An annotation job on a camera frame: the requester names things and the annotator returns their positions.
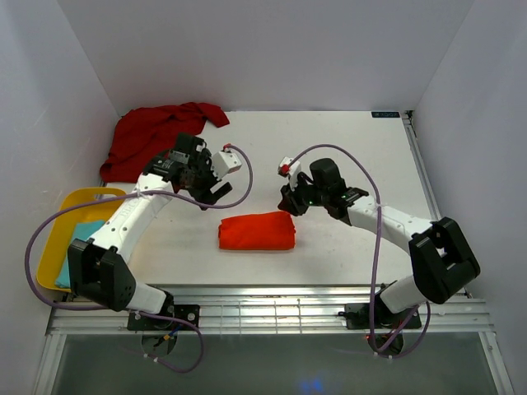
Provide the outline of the orange t shirt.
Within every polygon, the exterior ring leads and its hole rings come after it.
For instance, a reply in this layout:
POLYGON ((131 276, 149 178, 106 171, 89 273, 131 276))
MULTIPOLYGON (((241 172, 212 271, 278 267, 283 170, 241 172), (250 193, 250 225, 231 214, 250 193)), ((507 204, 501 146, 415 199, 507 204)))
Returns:
POLYGON ((296 246, 296 228, 284 211, 228 217, 218 226, 218 246, 234 251, 286 251, 296 246))

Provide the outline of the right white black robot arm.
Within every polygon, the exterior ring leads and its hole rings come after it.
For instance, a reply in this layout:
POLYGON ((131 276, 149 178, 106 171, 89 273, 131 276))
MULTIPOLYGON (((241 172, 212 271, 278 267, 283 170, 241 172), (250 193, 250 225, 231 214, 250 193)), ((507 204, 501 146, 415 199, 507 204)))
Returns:
POLYGON ((376 292, 372 307, 363 309, 371 312, 375 324, 390 327, 403 313, 425 302, 444 304, 480 275, 463 231, 449 217, 432 221, 382 207, 367 191, 348 187, 329 158, 312 162, 310 173, 305 174, 286 157, 277 172, 287 178, 280 210, 302 216, 309 207, 323 207, 335 220, 380 234, 410 257, 412 274, 376 292))

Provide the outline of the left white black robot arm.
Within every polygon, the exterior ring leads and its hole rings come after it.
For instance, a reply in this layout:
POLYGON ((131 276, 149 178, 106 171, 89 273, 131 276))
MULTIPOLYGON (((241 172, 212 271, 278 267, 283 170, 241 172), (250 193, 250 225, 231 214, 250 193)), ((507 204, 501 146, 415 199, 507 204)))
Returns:
POLYGON ((163 290, 138 281, 128 266, 133 250, 156 215, 181 189, 204 206, 211 206, 232 190, 222 178, 242 165, 236 153, 212 154, 206 142, 180 134, 175 146, 154 156, 138 176, 130 198, 87 240, 68 247, 70 288, 107 309, 146 312, 155 328, 169 327, 175 310, 163 290))

